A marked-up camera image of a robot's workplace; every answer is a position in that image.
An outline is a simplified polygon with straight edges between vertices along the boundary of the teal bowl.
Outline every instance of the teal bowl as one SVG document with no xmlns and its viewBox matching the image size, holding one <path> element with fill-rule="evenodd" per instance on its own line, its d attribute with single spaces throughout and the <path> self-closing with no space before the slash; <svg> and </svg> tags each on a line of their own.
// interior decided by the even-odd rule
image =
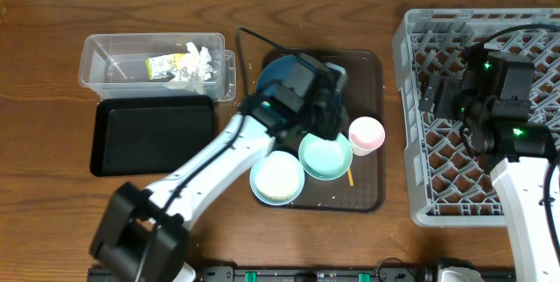
<svg viewBox="0 0 560 282">
<path fill-rule="evenodd" d="M 353 156 L 350 142 L 340 133 L 334 141 L 307 134 L 297 154 L 304 170 L 318 180 L 335 180 L 344 175 Z"/>
</svg>

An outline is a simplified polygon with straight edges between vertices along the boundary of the plastic dish rack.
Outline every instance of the plastic dish rack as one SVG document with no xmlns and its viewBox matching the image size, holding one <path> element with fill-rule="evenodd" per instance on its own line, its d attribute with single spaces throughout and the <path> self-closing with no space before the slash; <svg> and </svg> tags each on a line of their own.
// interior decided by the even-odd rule
<svg viewBox="0 0 560 282">
<path fill-rule="evenodd" d="M 462 77 L 463 46 L 511 26 L 537 23 L 560 25 L 560 9 L 410 10 L 404 16 L 393 37 L 393 54 L 404 110 L 410 213 L 417 225 L 506 225 L 490 177 L 461 143 L 461 122 L 420 112 L 418 99 L 429 74 Z M 529 121 L 546 123 L 560 147 L 560 32 L 511 32 L 490 44 L 533 60 Z"/>
</svg>

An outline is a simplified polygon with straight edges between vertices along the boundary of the light blue bowl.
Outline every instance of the light blue bowl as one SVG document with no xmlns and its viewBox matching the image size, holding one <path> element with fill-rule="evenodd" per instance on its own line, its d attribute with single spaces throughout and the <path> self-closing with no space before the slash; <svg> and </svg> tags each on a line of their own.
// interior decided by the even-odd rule
<svg viewBox="0 0 560 282">
<path fill-rule="evenodd" d="M 292 163 L 293 165 L 297 165 L 298 173 L 299 173 L 299 186 L 296 192 L 294 193 L 294 195 L 292 195 L 290 198 L 284 201 L 273 201 L 265 197 L 263 194 L 261 194 L 261 192 L 256 188 L 256 178 L 259 172 L 261 171 L 261 168 L 263 167 L 264 163 L 266 163 L 267 160 L 280 160 L 285 163 Z M 251 190 L 253 190 L 253 194 L 255 194 L 255 196 L 260 201 L 273 206 L 288 204 L 294 201 L 294 199 L 296 199 L 299 196 L 299 194 L 301 194 L 301 191 L 304 189 L 304 183 L 305 183 L 304 168 L 299 163 L 299 160 L 295 156 L 289 154 L 288 152 L 274 151 L 271 152 L 269 156 L 259 160 L 256 164 L 253 165 L 253 168 L 251 168 L 251 174 L 249 175 L 249 182 L 251 185 Z"/>
<path fill-rule="evenodd" d="M 340 133 L 334 141 L 310 133 L 301 141 L 298 156 L 301 165 L 312 177 L 335 180 L 350 168 L 353 154 L 350 142 Z"/>
</svg>

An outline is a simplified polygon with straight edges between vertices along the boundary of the green indicator light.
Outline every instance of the green indicator light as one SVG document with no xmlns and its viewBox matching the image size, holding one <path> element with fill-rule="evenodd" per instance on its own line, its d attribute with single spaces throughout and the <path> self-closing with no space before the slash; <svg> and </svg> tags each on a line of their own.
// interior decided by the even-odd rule
<svg viewBox="0 0 560 282">
<path fill-rule="evenodd" d="M 523 130 L 514 128 L 514 134 L 516 137 L 519 137 L 521 134 L 523 134 Z"/>
</svg>

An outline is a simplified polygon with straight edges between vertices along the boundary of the small pink cup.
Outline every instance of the small pink cup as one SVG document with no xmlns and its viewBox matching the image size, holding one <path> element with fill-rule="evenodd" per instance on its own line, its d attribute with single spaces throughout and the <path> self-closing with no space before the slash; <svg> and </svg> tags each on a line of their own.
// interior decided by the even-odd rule
<svg viewBox="0 0 560 282">
<path fill-rule="evenodd" d="M 348 141 L 354 155 L 365 156 L 383 145 L 385 129 L 379 121 L 372 117 L 359 117 L 350 123 Z"/>
</svg>

